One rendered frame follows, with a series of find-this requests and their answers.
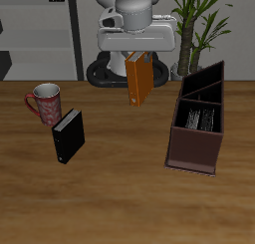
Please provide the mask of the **red patterned mug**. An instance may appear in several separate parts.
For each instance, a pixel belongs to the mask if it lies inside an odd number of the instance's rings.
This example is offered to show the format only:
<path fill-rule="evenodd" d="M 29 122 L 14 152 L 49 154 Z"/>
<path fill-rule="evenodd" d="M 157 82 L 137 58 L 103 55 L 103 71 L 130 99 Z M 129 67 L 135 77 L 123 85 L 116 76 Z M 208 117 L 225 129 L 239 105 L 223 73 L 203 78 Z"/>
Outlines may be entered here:
<path fill-rule="evenodd" d="M 37 108 L 34 109 L 28 99 L 35 100 Z M 53 126 L 62 118 L 60 88 L 56 84 L 46 83 L 37 86 L 32 94 L 25 96 L 25 105 L 41 119 L 43 125 Z"/>

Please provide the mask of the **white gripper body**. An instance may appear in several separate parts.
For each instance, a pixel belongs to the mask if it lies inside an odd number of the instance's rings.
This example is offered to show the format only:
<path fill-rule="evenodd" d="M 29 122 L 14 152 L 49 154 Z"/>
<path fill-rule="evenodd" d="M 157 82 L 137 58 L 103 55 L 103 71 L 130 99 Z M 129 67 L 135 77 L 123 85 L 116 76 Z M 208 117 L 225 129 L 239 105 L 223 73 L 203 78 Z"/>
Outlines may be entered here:
<path fill-rule="evenodd" d="M 98 45 L 102 51 L 171 52 L 175 48 L 176 19 L 153 15 L 152 23 L 142 33 L 127 33 L 122 28 L 100 28 Z"/>

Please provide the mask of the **black white striped book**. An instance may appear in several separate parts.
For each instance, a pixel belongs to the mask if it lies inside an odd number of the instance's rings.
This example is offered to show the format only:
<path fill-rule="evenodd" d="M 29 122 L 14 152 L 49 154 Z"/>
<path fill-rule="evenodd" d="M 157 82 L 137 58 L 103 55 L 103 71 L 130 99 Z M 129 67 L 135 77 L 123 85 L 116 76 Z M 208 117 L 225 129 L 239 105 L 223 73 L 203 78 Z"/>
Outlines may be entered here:
<path fill-rule="evenodd" d="M 200 110 L 190 109 L 185 127 L 190 129 L 197 129 L 199 118 L 200 118 Z"/>
<path fill-rule="evenodd" d="M 213 130 L 213 117 L 214 110 L 204 109 L 200 123 L 200 130 L 212 131 Z"/>

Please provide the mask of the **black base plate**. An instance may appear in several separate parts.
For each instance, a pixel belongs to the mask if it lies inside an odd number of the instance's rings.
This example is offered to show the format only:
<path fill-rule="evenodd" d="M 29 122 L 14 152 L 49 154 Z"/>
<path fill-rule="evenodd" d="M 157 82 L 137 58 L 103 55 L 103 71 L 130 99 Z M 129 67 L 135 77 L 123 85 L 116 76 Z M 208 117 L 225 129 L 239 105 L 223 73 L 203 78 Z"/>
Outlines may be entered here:
<path fill-rule="evenodd" d="M 110 52 L 98 53 L 97 59 L 87 68 L 87 79 L 91 85 L 98 88 L 127 88 L 128 79 L 114 74 L 107 68 L 111 58 Z M 169 78 L 168 67 L 158 59 L 156 52 L 152 53 L 153 83 L 154 86 L 163 86 Z"/>

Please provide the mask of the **green pot plant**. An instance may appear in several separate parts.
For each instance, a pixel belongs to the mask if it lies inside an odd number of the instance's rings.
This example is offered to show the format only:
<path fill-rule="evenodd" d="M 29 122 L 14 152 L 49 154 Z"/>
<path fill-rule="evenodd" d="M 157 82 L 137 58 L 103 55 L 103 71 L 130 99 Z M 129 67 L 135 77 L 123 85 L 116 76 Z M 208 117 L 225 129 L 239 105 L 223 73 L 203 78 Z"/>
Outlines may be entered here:
<path fill-rule="evenodd" d="M 177 22 L 177 34 L 181 37 L 181 43 L 176 74 L 183 78 L 197 71 L 201 52 L 204 49 L 213 49 L 211 42 L 218 36 L 229 34 L 230 30 L 224 30 L 228 17 L 213 27 L 218 10 L 204 16 L 219 0 L 174 1 L 177 8 L 172 13 L 176 13 L 181 19 Z"/>

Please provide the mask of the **orange book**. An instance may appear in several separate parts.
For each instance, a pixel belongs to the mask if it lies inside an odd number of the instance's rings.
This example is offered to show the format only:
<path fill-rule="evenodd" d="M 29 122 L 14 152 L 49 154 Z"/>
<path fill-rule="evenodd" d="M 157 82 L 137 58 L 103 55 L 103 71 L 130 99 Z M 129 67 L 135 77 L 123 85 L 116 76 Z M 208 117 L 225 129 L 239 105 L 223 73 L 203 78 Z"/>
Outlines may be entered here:
<path fill-rule="evenodd" d="M 126 58 L 129 104 L 139 107 L 154 88 L 152 56 L 145 63 L 144 52 L 132 52 Z"/>

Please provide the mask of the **grey shelf unit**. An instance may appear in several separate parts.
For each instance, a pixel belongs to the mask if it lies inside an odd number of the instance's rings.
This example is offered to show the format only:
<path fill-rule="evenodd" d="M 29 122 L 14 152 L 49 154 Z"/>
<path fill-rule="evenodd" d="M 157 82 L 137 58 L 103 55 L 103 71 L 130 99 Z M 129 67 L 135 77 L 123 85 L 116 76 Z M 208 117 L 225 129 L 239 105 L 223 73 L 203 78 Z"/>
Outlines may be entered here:
<path fill-rule="evenodd" d="M 0 81 L 83 78 L 77 0 L 0 0 Z"/>

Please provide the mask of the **dark brown desk caddy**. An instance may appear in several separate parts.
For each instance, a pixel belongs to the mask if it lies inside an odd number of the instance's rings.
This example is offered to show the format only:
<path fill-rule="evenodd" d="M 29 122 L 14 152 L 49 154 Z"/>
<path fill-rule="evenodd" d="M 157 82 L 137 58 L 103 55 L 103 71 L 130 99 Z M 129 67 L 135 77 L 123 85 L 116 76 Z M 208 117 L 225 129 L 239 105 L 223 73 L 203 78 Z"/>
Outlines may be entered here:
<path fill-rule="evenodd" d="M 197 129 L 186 128 L 189 110 L 200 110 Z M 204 109 L 214 110 L 213 130 L 200 130 Z M 165 168 L 215 175 L 224 136 L 224 62 L 182 79 L 170 127 Z"/>

